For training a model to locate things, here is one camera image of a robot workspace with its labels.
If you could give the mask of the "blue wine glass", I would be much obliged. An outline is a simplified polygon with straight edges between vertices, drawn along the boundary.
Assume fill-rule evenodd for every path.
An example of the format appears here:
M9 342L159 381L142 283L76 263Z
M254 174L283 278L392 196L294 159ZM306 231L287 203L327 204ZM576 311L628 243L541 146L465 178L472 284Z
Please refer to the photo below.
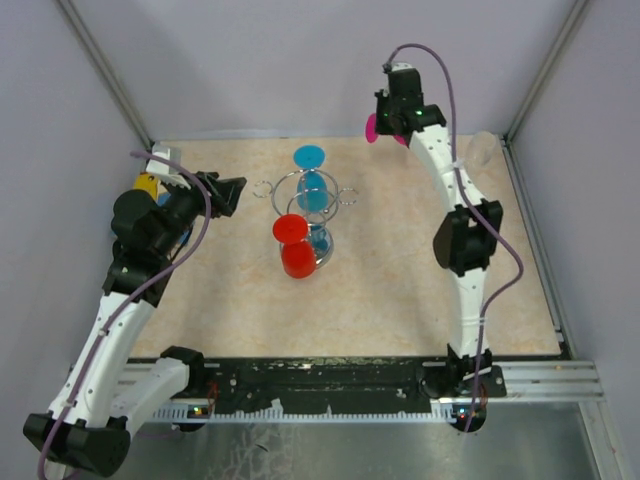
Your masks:
M325 161L324 150L317 145L305 145L294 152L293 160L303 170L297 183L299 207L310 213L325 210L329 204L327 184L318 172Z

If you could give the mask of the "clear wine glass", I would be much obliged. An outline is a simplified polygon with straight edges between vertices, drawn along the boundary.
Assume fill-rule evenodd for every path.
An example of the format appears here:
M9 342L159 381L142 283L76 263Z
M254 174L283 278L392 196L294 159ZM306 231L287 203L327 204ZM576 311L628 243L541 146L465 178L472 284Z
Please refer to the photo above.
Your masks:
M472 167L486 167L498 147L498 138L494 134L480 131L471 138L467 146L466 163Z

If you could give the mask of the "red wine glass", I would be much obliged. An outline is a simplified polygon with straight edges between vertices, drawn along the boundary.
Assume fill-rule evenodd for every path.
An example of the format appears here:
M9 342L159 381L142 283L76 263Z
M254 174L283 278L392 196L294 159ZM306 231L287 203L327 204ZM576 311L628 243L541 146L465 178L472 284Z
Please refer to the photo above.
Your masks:
M297 214L280 216L273 224L272 234L281 244L280 257L287 275L303 279L315 271L316 257L307 239L309 226L304 217Z

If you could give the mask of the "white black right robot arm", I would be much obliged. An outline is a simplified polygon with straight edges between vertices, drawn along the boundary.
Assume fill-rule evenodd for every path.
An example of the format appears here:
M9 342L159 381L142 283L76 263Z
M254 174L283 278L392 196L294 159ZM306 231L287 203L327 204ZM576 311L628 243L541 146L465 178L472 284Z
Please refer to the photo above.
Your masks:
M452 138L440 108L424 103L420 74L407 63L383 68L387 86L375 93L375 138L403 141L429 172L445 216L432 242L438 265L450 273L453 322L442 367L429 368L421 380L432 397L470 395L492 367L482 312L484 287L497 240L473 215L477 210L498 230L503 209L474 185L453 152Z

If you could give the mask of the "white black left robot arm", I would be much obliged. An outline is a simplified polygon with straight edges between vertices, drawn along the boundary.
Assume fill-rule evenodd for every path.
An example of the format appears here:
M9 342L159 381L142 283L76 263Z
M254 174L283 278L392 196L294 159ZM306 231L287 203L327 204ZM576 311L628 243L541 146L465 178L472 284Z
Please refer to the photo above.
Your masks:
M39 450L37 475L47 463L112 476L134 436L151 415L177 394L194 397L208 384L202 353L165 350L149 373L116 394L132 348L159 306L173 271L189 254L172 256L197 217L210 221L235 212L247 181L215 172L187 174L169 185L163 204L131 189L113 205L113 261L103 284L96 319L74 368L45 413L32 413L24 436Z

